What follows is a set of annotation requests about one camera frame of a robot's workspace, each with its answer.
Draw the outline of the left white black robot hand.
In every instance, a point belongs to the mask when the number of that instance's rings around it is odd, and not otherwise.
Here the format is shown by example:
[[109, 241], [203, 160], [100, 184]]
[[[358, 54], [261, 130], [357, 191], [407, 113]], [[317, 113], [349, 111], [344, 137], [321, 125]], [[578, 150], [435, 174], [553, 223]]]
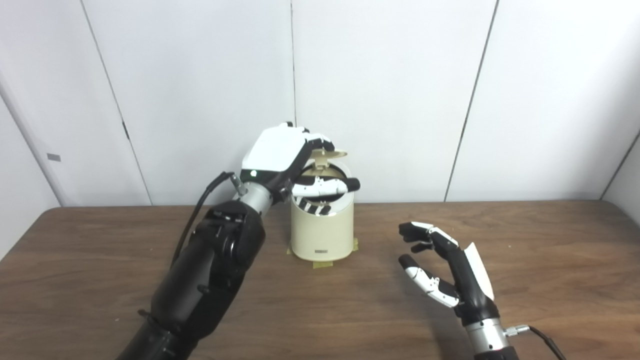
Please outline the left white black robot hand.
[[274, 202], [295, 198], [326, 198], [359, 191], [358, 178], [304, 175], [315, 150], [332, 152], [333, 141], [290, 121], [269, 127], [242, 160], [239, 178], [265, 188]]

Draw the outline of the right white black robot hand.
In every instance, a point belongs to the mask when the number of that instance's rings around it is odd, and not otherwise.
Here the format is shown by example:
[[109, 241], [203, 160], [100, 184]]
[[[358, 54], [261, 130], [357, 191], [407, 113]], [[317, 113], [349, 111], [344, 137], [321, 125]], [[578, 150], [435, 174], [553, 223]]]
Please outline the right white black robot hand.
[[418, 221], [399, 224], [398, 233], [405, 243], [412, 244], [412, 253], [433, 250], [446, 260], [453, 283], [423, 268], [409, 254], [398, 258], [407, 276], [419, 289], [441, 305], [453, 309], [463, 326], [500, 317], [489, 275], [474, 243], [462, 249], [457, 240], [441, 228]]

